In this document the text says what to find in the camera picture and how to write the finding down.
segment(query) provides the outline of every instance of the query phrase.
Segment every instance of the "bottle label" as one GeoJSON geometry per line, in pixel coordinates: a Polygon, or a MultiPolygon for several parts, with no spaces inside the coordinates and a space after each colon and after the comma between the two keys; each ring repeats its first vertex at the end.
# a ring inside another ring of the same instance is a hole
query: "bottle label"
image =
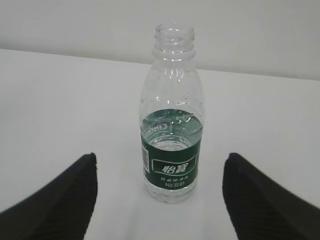
{"type": "Polygon", "coordinates": [[[143,171],[150,183],[163,189],[177,190],[196,179],[201,139],[193,146],[177,151],[158,149],[143,137],[141,142],[143,171]]]}

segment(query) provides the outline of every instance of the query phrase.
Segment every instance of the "bottle bottom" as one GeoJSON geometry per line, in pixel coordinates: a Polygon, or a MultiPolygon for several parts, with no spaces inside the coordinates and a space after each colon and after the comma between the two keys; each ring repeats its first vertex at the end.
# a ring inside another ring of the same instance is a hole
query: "bottle bottom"
{"type": "Polygon", "coordinates": [[[182,202],[192,195],[197,185],[197,178],[188,186],[177,190],[169,190],[155,186],[151,182],[149,182],[146,177],[144,177],[144,185],[148,193],[154,199],[160,202],[173,204],[182,202]]]}

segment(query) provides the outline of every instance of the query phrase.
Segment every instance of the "green label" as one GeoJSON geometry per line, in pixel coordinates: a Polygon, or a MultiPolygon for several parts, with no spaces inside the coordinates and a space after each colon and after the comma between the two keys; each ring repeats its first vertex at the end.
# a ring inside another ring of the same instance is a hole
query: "green label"
{"type": "Polygon", "coordinates": [[[165,151],[149,145],[142,138],[145,177],[153,185],[177,190],[190,185],[198,174],[200,140],[179,151],[165,151]]]}
{"type": "Polygon", "coordinates": [[[161,109],[141,123],[144,175],[169,190],[190,185],[198,174],[202,123],[192,113],[161,109]]]}

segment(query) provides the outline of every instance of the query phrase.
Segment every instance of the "bottle neck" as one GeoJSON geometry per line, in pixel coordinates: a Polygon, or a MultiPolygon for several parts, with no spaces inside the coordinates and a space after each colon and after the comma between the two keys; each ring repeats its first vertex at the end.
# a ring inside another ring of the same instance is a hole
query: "bottle neck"
{"type": "Polygon", "coordinates": [[[196,55],[194,39],[195,33],[192,27],[176,23],[159,25],[156,27],[152,54],[158,60],[169,62],[190,60],[196,55]]]}

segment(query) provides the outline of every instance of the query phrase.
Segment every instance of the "clear plastic bottle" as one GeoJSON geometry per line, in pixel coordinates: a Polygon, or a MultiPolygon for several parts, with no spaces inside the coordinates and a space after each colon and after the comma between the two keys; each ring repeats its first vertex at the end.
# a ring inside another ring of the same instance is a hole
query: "clear plastic bottle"
{"type": "Polygon", "coordinates": [[[205,108],[192,63],[194,38],[192,27],[156,28],[155,62],[139,103],[144,182],[155,199],[166,203],[188,198],[197,182],[205,108]]]}

